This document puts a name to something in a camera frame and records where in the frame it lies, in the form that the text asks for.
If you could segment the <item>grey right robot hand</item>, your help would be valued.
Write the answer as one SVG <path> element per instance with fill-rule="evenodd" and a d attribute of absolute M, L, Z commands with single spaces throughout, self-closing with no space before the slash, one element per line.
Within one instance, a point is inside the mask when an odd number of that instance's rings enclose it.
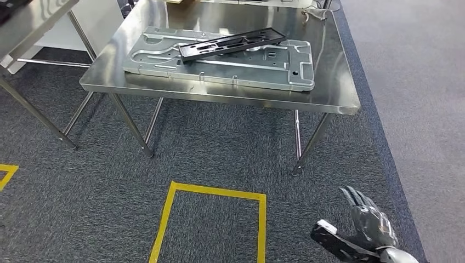
<path fill-rule="evenodd" d="M 340 188 L 346 198 L 357 235 L 369 248 L 395 247 L 399 244 L 387 215 L 372 199 L 351 186 Z"/>

